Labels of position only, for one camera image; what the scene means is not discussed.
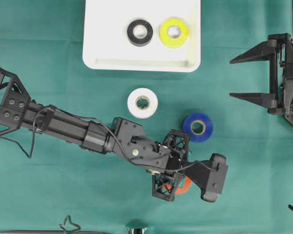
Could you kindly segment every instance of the white tray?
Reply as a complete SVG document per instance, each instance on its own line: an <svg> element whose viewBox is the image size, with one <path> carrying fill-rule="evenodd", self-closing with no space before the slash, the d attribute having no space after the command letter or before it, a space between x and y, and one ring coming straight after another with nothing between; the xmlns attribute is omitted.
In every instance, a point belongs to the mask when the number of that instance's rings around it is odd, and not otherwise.
<svg viewBox="0 0 293 234"><path fill-rule="evenodd" d="M164 46L161 24L171 17L189 27L188 41L178 49ZM132 45L128 25L144 19L153 38L144 47ZM92 69L192 72L201 62L201 0L86 0L84 63Z"/></svg>

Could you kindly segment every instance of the black metal frame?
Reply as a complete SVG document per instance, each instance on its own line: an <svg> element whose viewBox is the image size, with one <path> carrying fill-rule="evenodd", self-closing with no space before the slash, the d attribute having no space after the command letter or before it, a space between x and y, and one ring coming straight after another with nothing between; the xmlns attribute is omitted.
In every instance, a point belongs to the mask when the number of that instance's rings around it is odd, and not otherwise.
<svg viewBox="0 0 293 234"><path fill-rule="evenodd" d="M251 61L270 62L270 92L269 93L231 93L230 96L252 102L268 109L272 115L283 115L293 126L293 39L290 34L269 35L264 41L246 53L234 58L230 63ZM283 82L278 85L278 64L283 68Z"/></svg>
<svg viewBox="0 0 293 234"><path fill-rule="evenodd" d="M5 76L11 79L2 84ZM186 133L172 130L161 144L148 139L141 125L121 117L114 118L110 129L103 123L85 121L53 105L45 107L31 101L19 78L0 68L0 89L3 87L6 91L0 105L0 125L8 130L0 132L0 137L23 127L91 152L114 152L151 172L153 196L166 201L174 200L175 191L185 176L201 188L201 198L205 201L214 202L222 192L228 169L226 158L213 154L210 160L189 162ZM168 195L158 188L156 176L172 185Z"/></svg>

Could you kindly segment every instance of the screw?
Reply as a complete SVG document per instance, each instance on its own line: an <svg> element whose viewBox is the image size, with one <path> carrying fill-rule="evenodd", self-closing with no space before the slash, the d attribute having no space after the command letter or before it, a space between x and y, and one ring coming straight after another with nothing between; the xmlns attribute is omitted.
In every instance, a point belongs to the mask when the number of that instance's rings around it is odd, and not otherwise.
<svg viewBox="0 0 293 234"><path fill-rule="evenodd" d="M18 116L18 115L14 115L14 116L13 116L13 119L14 119L15 121L17 121L17 120L20 119L20 116Z"/></svg>
<svg viewBox="0 0 293 234"><path fill-rule="evenodd" d="M10 105L14 105L14 103L15 103L15 100L11 98L11 99L9 100L9 104L10 104Z"/></svg>
<svg viewBox="0 0 293 234"><path fill-rule="evenodd" d="M8 112L8 111L4 112L3 116L6 117L6 118L10 117L10 112Z"/></svg>
<svg viewBox="0 0 293 234"><path fill-rule="evenodd" d="M134 156L138 156L138 155L139 155L139 151L138 151L138 150L133 150L133 151L132 151L132 155L134 155Z"/></svg>

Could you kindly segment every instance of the green tablecloth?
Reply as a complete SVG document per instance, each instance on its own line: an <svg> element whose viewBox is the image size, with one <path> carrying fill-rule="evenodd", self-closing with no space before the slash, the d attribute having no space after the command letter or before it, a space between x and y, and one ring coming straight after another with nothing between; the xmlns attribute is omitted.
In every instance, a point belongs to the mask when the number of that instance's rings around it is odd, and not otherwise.
<svg viewBox="0 0 293 234"><path fill-rule="evenodd" d="M162 141L190 113L214 123L207 142L190 145L192 158L228 158L223 194L206 203L192 186L173 203L151 196L151 177L117 156L81 151L37 136L34 157L0 140L0 230L57 230L70 214L83 230L126 233L293 234L293 128L264 108L229 92L266 92L268 63L229 65L267 39L293 32L290 0L202 0L202 63L190 74L96 71L82 61L84 0L0 0L0 66L19 75L31 97L111 123L125 117ZM135 119L132 90L159 98L156 114ZM30 147L26 130L10 134Z"/></svg>

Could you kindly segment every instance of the black cable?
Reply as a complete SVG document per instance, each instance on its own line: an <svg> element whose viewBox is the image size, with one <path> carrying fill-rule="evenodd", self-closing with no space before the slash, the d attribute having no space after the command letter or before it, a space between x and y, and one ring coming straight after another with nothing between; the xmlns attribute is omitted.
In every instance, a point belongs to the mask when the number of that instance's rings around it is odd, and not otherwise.
<svg viewBox="0 0 293 234"><path fill-rule="evenodd" d="M20 149L26 154L26 156L29 157L28 152L26 152L26 150L22 147L22 145L18 141L12 140L12 139L9 139L9 138L3 137L3 136L0 136L0 138L17 144L20 147Z"/></svg>

